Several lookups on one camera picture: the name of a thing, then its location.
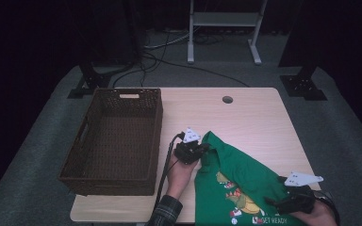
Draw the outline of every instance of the black cable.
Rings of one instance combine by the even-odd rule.
[[[173,32],[166,32],[166,31],[164,31],[164,33],[167,33],[168,36],[171,35],[171,34],[174,35]],[[156,50],[156,49],[159,49],[159,48],[166,47],[167,45],[173,45],[173,44],[177,44],[177,43],[183,43],[183,42],[185,42],[185,41],[188,39],[188,37],[189,37],[189,33],[180,33],[180,34],[183,35],[183,36],[180,37],[180,38],[177,38],[177,39],[171,40],[171,41],[166,40],[166,43],[160,44],[160,45],[157,45],[157,46],[146,46],[146,45],[145,45],[145,46],[144,46],[144,49],[145,49],[145,50],[149,50],[149,51],[153,51],[153,50]]]
[[[170,157],[171,157],[172,151],[173,151],[174,141],[175,141],[178,137],[182,138],[182,136],[183,136],[183,133],[177,134],[177,135],[175,135],[175,137],[173,138],[172,142],[170,142],[169,150],[167,151],[166,161],[164,162],[163,174],[161,174],[160,183],[159,183],[158,189],[157,189],[156,201],[155,201],[155,206],[154,206],[153,211],[155,211],[155,209],[156,209],[157,206],[158,206],[158,203],[159,203],[160,197],[161,197],[161,190],[163,189],[164,180],[166,179],[167,173],[169,172],[169,171],[167,170],[167,168],[169,167],[169,162],[170,162]]]
[[[154,65],[156,65],[157,64],[157,58],[154,56],[154,55],[152,55],[152,54],[149,54],[149,53],[144,53],[145,55],[149,55],[150,57],[146,57],[146,58],[149,58],[149,59],[152,59],[152,60],[154,60],[155,61],[155,63],[154,63]]]
[[[147,71],[150,70],[150,69],[152,69],[152,68],[154,68],[154,67],[156,66],[156,64],[157,64],[157,60],[155,60],[155,62],[154,62],[150,67],[143,69],[143,76],[142,76],[142,78],[140,79],[140,86],[141,86],[141,87],[143,87],[143,83],[145,82],[145,78],[146,78],[147,73],[148,73]]]
[[[193,43],[199,44],[199,45],[212,45],[212,44],[217,44],[219,42],[224,41],[224,36],[223,35],[218,35],[221,38],[218,40],[216,39],[216,37],[214,35],[201,35],[198,34],[195,36],[195,40],[193,41]]]
[[[111,87],[112,87],[112,88],[116,88],[116,83],[117,83],[120,79],[126,77],[127,75],[129,75],[129,74],[131,74],[131,73],[139,73],[139,72],[141,72],[141,70],[135,70],[135,71],[132,71],[132,72],[123,74],[122,76],[120,76],[120,77],[118,77],[116,80],[114,80],[114,82],[113,82],[113,84],[111,85]]]
[[[335,205],[332,198],[330,196],[328,196],[327,194],[325,194],[324,192],[322,191],[319,191],[319,190],[313,190],[314,193],[319,193],[321,194],[323,197],[325,197],[331,204]]]
[[[185,65],[180,65],[180,64],[174,64],[174,63],[171,63],[171,62],[168,62],[168,61],[165,61],[163,59],[157,59],[156,60],[158,61],[161,61],[163,63],[166,63],[166,64],[169,64],[169,65],[173,65],[173,66],[176,66],[176,67],[182,67],[182,68],[189,68],[189,69],[194,69],[194,70],[198,70],[198,71],[202,71],[202,72],[205,72],[205,73],[212,73],[212,74],[215,74],[215,75],[218,75],[220,77],[224,77],[224,78],[228,78],[228,79],[231,79],[233,81],[236,81],[238,83],[241,83],[243,86],[249,88],[250,86],[247,85],[246,83],[238,80],[237,78],[233,78],[233,77],[230,77],[230,76],[227,76],[227,75],[224,75],[224,74],[220,74],[220,73],[215,73],[215,72],[212,72],[210,70],[207,70],[207,69],[202,69],[202,68],[197,68],[197,67],[192,67],[192,66],[185,66]]]
[[[142,62],[140,63],[140,70],[143,71],[142,78],[140,79],[140,86],[143,88],[143,82],[145,81],[147,71],[145,65]]]
[[[123,68],[120,68],[118,70],[107,72],[107,73],[99,73],[99,74],[101,74],[103,76],[111,77],[111,76],[113,76],[115,74],[118,74],[118,73],[124,73],[124,72],[132,69],[133,66],[134,66],[134,63],[128,63]]]
[[[156,70],[158,68],[158,66],[160,65],[160,63],[163,61],[164,55],[166,54],[167,43],[169,42],[169,37],[170,37],[170,33],[167,34],[167,39],[166,39],[166,42],[165,42],[164,50],[163,50],[163,53],[161,54],[161,58],[158,61],[158,64],[151,71],[149,71],[148,73],[151,73],[154,70]]]

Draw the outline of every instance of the sleeve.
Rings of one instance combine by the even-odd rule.
[[[146,226],[170,226],[177,221],[183,205],[171,196],[164,195]]]

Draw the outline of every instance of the white metal frame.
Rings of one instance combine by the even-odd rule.
[[[194,26],[254,26],[254,36],[249,42],[249,48],[254,58],[255,64],[260,65],[261,59],[257,52],[256,42],[264,11],[268,0],[263,0],[259,12],[238,13],[238,12],[195,12],[194,0],[190,0],[189,9],[189,42],[188,42],[188,63],[194,63],[193,52],[193,31]]]

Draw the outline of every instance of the green t-shirt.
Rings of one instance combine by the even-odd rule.
[[[195,178],[196,226],[304,225],[290,215],[278,215],[265,202],[264,197],[279,201],[288,195],[275,172],[212,132],[202,143],[210,150]]]

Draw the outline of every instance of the basket handle cutout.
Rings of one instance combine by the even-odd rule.
[[[139,94],[120,94],[120,98],[139,99]]]

